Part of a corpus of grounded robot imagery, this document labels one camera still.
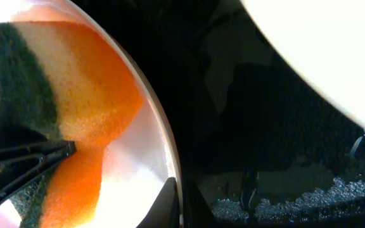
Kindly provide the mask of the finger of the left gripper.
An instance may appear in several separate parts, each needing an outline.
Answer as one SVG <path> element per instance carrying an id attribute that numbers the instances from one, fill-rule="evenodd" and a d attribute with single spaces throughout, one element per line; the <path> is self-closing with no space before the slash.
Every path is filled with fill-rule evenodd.
<path id="1" fill-rule="evenodd" d="M 0 205 L 74 153 L 72 141 L 52 141 L 22 127 L 0 127 Z"/>

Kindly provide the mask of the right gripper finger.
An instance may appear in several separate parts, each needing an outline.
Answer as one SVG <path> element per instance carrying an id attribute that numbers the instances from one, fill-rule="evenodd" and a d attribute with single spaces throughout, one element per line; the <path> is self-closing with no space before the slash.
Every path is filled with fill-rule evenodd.
<path id="1" fill-rule="evenodd" d="M 176 179 L 169 177 L 137 228 L 178 228 L 179 216 Z"/>

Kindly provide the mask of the white plate with sauce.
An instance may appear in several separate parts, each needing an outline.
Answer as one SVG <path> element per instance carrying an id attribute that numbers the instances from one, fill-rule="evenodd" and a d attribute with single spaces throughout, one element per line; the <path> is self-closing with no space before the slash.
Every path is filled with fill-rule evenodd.
<path id="1" fill-rule="evenodd" d="M 0 1 L 0 23 L 75 22 L 97 32 L 121 57 L 134 76 L 143 104 L 128 127 L 103 153 L 101 189 L 92 221 L 77 227 L 137 227 L 145 218 L 169 177 L 179 198 L 179 227 L 183 200 L 180 164 L 174 137 L 150 83 L 123 47 L 71 1 Z M 37 196 L 43 174 L 0 205 L 0 227 L 23 227 Z"/>

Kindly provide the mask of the orange green scrub sponge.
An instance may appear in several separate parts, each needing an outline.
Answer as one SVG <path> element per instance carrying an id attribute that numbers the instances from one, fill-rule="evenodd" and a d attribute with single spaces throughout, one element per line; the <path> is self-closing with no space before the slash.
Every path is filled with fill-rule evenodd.
<path id="1" fill-rule="evenodd" d="M 43 178 L 23 227 L 92 221 L 104 150 L 142 104 L 134 76 L 93 29 L 65 21 L 0 23 L 0 126 L 76 147 Z"/>

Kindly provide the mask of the cream plate with sauce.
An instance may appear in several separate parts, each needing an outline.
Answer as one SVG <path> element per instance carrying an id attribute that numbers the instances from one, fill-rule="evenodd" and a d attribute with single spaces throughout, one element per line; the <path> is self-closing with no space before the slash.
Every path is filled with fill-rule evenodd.
<path id="1" fill-rule="evenodd" d="M 365 0 L 242 0 L 281 57 L 365 128 Z"/>

